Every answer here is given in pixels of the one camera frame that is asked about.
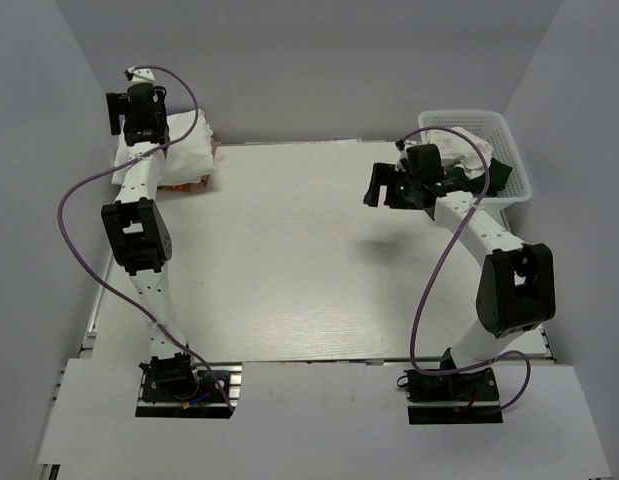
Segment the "white t shirt red print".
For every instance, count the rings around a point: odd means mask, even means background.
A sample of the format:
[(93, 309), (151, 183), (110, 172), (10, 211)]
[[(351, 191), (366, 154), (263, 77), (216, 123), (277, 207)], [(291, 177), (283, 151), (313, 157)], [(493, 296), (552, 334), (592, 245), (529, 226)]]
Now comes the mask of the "white t shirt red print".
[[(170, 136), (183, 135), (194, 118), (194, 110), (170, 114), (167, 116)], [(210, 152), (210, 138), (213, 130), (207, 123), (205, 112), (198, 109), (198, 121), (193, 131), (182, 142), (168, 148), (166, 165), (162, 169), (158, 186), (189, 184), (195, 175), (196, 165)], [(118, 135), (118, 147), (114, 165), (118, 166), (130, 160), (124, 135)], [(112, 184), (122, 185), (125, 173), (123, 170), (113, 174)]]

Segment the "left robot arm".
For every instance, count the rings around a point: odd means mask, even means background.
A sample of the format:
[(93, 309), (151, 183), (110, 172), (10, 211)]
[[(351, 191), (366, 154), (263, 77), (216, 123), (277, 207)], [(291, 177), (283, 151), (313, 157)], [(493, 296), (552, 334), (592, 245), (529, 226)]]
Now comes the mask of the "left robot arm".
[(131, 164), (101, 218), (114, 259), (148, 317), (150, 360), (140, 368), (152, 385), (183, 398), (195, 389), (197, 377), (175, 322), (168, 281), (172, 242), (155, 201), (169, 141), (165, 96), (151, 80), (133, 80), (126, 92), (106, 95), (111, 132), (123, 136)]

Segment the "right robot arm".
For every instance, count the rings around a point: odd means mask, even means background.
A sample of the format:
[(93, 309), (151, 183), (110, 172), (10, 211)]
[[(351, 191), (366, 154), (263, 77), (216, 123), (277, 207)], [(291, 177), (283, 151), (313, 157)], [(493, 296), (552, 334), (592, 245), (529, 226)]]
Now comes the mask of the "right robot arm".
[(442, 375), (487, 368), (523, 333), (556, 313), (553, 254), (504, 229), (479, 206), (467, 182), (448, 178), (434, 145), (409, 147), (397, 164), (376, 163), (363, 198), (365, 205), (422, 210), (452, 232), (481, 268), (477, 319), (445, 354)]

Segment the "orange shirt under stack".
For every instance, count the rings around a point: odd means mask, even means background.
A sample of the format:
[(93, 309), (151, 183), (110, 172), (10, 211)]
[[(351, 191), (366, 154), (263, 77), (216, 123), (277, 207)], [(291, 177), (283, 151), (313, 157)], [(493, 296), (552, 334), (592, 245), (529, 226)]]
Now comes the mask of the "orange shirt under stack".
[(160, 190), (164, 191), (175, 191), (175, 192), (190, 192), (190, 186), (188, 184), (181, 185), (169, 185), (169, 186), (159, 186)]

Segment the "white shirt in basket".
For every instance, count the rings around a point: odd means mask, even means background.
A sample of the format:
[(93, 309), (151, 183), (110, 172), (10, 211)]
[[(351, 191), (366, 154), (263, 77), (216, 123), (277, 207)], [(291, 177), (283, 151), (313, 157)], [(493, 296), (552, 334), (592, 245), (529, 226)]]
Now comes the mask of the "white shirt in basket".
[(475, 150), (477, 148), (487, 166), (493, 157), (493, 147), (485, 140), (461, 127), (451, 127), (456, 134), (443, 130), (430, 130), (422, 135), (425, 144), (437, 146), (441, 164), (448, 172), (464, 173), (470, 180), (484, 174), (484, 165)]

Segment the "dark green shirt in basket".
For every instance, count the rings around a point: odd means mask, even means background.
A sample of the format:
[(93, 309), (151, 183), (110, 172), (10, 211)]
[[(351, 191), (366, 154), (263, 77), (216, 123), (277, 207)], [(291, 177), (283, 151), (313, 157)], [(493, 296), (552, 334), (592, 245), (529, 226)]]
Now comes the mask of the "dark green shirt in basket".
[[(486, 196), (496, 197), (499, 192), (503, 191), (511, 173), (510, 166), (492, 158), (489, 165), (490, 181)], [(486, 177), (482, 170), (468, 170), (461, 164), (456, 164), (447, 172), (447, 176), (458, 179), (474, 196), (479, 196), (484, 189)]]

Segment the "white plastic basket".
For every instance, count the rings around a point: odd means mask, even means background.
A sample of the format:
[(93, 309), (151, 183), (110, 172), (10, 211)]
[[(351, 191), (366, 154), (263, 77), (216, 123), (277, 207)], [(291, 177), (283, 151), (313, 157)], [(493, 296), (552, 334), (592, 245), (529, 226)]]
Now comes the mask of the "white plastic basket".
[(420, 127), (461, 127), (487, 141), (493, 147), (493, 157), (512, 168), (505, 188), (481, 205), (490, 212), (502, 211), (532, 197), (532, 189), (514, 138), (504, 117), (487, 110), (430, 110), (418, 116)]

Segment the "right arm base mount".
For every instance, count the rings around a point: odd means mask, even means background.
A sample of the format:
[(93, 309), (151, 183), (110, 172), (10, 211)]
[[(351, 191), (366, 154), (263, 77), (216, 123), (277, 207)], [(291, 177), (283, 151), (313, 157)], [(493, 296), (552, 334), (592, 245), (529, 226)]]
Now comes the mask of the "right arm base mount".
[(410, 425), (501, 424), (492, 368), (448, 376), (405, 370), (396, 385), (406, 392)]

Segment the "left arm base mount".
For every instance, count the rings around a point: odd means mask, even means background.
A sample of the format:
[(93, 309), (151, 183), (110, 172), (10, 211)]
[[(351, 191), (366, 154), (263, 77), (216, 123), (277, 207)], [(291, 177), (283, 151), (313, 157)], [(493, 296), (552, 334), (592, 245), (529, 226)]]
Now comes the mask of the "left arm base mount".
[(138, 418), (228, 419), (237, 406), (242, 368), (212, 370), (181, 353), (141, 363)]

